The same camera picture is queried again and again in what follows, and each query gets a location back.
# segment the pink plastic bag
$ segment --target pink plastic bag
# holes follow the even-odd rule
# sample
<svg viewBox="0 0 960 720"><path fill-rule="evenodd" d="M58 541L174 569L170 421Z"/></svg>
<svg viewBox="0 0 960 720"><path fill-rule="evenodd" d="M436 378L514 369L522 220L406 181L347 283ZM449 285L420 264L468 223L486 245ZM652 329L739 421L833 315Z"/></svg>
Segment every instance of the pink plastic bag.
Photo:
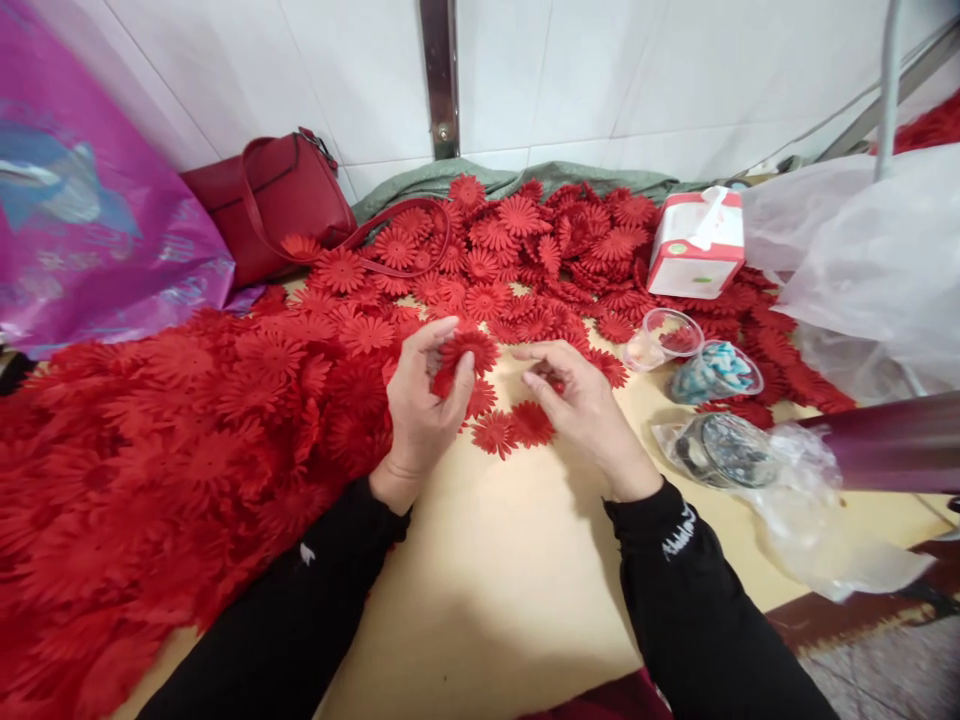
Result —
<svg viewBox="0 0 960 720"><path fill-rule="evenodd" d="M141 338L223 307L233 269L166 161L29 5L0 0L5 341L42 359L81 340Z"/></svg>

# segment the black sleeve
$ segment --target black sleeve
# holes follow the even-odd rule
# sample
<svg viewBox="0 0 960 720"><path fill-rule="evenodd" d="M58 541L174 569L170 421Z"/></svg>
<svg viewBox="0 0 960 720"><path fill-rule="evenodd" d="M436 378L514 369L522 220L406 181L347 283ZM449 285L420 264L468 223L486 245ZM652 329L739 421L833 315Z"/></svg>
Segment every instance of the black sleeve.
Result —
<svg viewBox="0 0 960 720"><path fill-rule="evenodd" d="M637 643L677 720L837 718L677 488L605 508Z"/></svg>
<svg viewBox="0 0 960 720"><path fill-rule="evenodd" d="M141 720L309 720L360 624L399 517L354 481L266 573L224 610Z"/></svg>

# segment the plastic cup with blue items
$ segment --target plastic cup with blue items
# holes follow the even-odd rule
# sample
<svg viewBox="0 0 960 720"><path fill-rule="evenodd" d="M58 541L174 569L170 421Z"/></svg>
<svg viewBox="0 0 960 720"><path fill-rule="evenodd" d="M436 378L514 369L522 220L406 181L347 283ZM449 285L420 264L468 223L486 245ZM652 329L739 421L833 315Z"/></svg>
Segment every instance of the plastic cup with blue items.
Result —
<svg viewBox="0 0 960 720"><path fill-rule="evenodd" d="M643 316L641 327L623 347L623 364L650 372L676 357L691 357L703 347L703 330L682 312L656 308Z"/></svg>
<svg viewBox="0 0 960 720"><path fill-rule="evenodd" d="M670 397L681 405L700 405L735 395L756 395L763 390L757 366L728 342L710 340L674 373Z"/></svg>

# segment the white tiled wall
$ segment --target white tiled wall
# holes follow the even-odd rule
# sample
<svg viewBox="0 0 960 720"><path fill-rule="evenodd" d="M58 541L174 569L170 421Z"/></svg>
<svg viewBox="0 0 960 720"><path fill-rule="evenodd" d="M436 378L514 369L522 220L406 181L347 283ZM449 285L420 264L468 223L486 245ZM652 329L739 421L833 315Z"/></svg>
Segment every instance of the white tiled wall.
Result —
<svg viewBox="0 0 960 720"><path fill-rule="evenodd" d="M34 0L178 169L306 125L353 202L432 156L417 0ZM729 175L879 77L884 0L459 0L461 152ZM904 51L955 14L905 5ZM960 86L960 60L901 108ZM790 148L822 149L855 114Z"/></svg>

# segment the tile floor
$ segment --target tile floor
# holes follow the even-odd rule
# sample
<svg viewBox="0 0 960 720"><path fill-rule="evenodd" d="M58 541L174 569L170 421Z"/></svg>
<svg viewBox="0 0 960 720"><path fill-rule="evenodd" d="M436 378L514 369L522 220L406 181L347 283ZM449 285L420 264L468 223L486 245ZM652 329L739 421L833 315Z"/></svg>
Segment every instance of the tile floor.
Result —
<svg viewBox="0 0 960 720"><path fill-rule="evenodd" d="M960 719L960 617L895 628L800 662L842 720Z"/></svg>

